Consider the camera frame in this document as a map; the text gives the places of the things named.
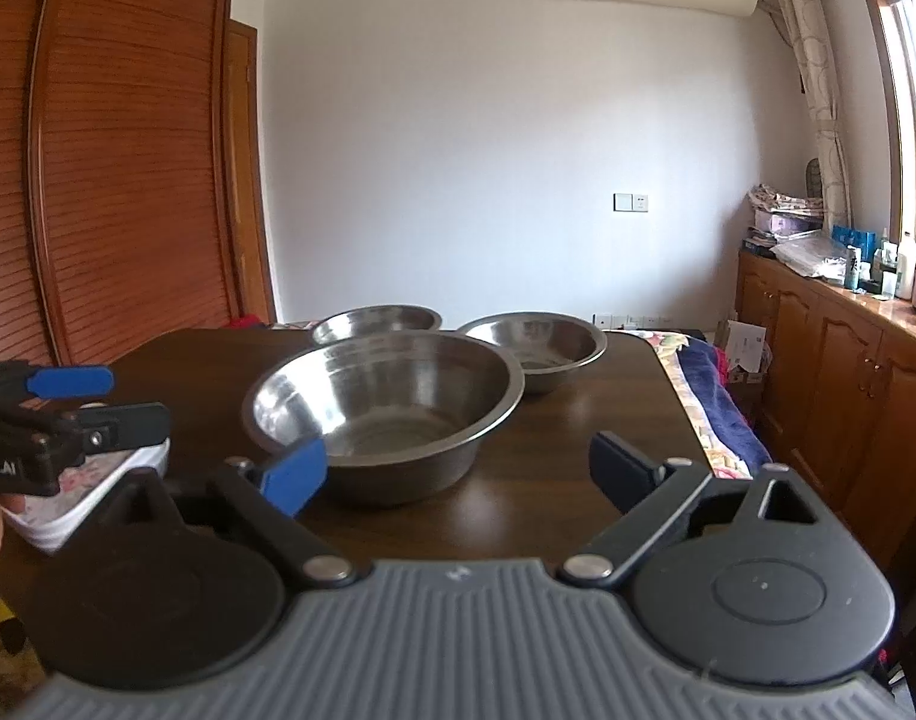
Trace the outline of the white wall switch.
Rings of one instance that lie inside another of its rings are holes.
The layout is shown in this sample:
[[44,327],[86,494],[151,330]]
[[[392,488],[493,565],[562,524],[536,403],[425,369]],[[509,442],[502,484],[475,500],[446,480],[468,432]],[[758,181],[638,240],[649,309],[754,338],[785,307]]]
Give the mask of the white wall switch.
[[650,202],[647,195],[636,193],[614,193],[612,195],[612,210],[617,213],[647,213]]

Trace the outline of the patterned white curtain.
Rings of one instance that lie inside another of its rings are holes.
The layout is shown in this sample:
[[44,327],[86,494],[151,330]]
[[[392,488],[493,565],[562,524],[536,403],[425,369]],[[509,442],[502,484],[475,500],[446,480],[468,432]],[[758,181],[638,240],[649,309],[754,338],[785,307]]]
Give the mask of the patterned white curtain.
[[824,227],[850,227],[850,176],[840,124],[839,75],[822,0],[778,0],[804,85],[821,170]]

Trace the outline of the floral bed blanket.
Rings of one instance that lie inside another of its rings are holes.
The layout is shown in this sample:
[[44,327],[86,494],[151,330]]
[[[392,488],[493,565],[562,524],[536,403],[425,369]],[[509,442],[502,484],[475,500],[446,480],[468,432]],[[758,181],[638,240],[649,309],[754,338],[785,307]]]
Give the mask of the floral bed blanket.
[[672,390],[718,478],[752,478],[771,462],[725,387],[720,349],[692,335],[664,330],[624,330],[653,349]]

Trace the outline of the blue bottles on cabinet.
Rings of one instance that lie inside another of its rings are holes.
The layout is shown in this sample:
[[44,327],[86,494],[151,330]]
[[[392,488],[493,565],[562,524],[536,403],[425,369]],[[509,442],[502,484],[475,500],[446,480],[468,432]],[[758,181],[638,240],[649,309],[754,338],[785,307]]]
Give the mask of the blue bottles on cabinet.
[[860,281],[863,279],[861,267],[864,262],[871,262],[878,238],[871,231],[835,224],[832,227],[832,239],[845,248],[843,288],[855,291],[860,288]]

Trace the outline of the small steel bowl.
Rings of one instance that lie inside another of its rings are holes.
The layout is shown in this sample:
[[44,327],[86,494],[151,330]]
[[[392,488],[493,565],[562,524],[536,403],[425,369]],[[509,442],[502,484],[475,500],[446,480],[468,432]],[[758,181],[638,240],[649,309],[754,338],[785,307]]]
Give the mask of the small steel bowl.
[[381,335],[399,330],[438,330],[442,316],[423,305],[382,304],[355,307],[316,323],[311,341],[328,346],[349,338]]

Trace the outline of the wooden sideboard cabinet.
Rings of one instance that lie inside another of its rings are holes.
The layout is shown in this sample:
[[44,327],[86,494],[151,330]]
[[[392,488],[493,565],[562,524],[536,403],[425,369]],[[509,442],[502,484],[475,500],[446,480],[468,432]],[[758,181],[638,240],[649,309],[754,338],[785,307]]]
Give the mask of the wooden sideboard cabinet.
[[739,320],[771,361],[755,429],[897,585],[916,580],[916,312],[741,252]]

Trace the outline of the white paper box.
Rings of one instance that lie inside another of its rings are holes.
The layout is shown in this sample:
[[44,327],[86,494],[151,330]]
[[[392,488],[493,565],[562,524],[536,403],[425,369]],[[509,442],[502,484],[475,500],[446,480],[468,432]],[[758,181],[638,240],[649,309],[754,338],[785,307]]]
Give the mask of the white paper box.
[[760,383],[771,363],[767,328],[755,323],[725,320],[718,325],[714,343],[725,360],[728,383]]

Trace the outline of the medium steel bowl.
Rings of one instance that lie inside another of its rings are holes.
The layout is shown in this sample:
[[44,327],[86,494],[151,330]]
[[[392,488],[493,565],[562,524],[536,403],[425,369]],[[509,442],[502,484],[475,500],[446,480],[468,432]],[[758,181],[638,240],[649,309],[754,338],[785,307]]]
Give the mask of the medium steel bowl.
[[461,325],[458,333],[512,353],[524,372],[526,395],[554,392],[608,349],[608,339],[596,325],[552,312],[480,317]]

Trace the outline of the stack of papers and bags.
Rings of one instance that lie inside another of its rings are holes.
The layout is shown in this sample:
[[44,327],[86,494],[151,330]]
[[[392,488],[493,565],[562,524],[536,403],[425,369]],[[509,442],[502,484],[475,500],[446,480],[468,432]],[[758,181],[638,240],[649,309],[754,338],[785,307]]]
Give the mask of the stack of papers and bags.
[[746,200],[752,223],[744,250],[776,260],[800,277],[843,283],[846,249],[825,229],[821,199],[798,199],[757,184]]

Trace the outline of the large steel bowl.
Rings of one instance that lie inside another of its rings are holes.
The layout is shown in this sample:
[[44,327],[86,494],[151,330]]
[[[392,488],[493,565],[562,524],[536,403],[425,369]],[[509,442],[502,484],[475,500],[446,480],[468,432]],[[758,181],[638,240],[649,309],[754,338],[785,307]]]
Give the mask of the large steel bowl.
[[512,353],[448,332],[391,332],[308,349],[251,385],[241,421],[277,452],[319,437],[328,484],[364,504],[401,505],[455,486],[483,439],[515,411]]

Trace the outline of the white floral square plate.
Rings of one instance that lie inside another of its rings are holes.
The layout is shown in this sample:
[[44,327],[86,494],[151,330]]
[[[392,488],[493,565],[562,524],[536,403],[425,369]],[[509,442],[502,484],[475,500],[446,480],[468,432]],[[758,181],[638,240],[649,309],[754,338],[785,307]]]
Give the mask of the white floral square plate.
[[142,449],[92,455],[77,468],[67,468],[59,477],[59,493],[53,497],[26,496],[20,514],[4,512],[5,523],[44,554],[59,551],[76,533],[103,498],[126,473],[152,468],[165,476],[170,441]]

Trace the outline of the wall power socket strip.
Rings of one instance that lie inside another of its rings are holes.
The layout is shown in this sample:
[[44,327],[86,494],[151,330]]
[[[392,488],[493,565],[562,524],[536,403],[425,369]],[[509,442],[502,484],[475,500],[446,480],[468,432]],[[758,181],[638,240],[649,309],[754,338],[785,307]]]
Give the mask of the wall power socket strip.
[[629,332],[629,330],[672,330],[671,317],[632,316],[632,314],[601,314],[591,316],[594,327],[604,332]]

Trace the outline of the wooden louvered wardrobe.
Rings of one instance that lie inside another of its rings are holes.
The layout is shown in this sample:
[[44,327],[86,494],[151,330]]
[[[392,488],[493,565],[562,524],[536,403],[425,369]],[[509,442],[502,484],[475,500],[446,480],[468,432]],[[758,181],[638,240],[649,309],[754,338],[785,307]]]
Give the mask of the wooden louvered wardrobe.
[[0,0],[0,361],[274,316],[232,0]]

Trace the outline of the red and navy folded clothes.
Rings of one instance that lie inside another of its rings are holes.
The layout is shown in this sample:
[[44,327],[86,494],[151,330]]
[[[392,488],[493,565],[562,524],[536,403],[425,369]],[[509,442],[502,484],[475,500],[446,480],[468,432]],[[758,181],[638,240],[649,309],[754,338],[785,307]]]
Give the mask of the red and navy folded clothes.
[[250,328],[271,328],[271,324],[254,314],[246,314],[246,316],[230,320],[227,328],[229,330],[250,330]]

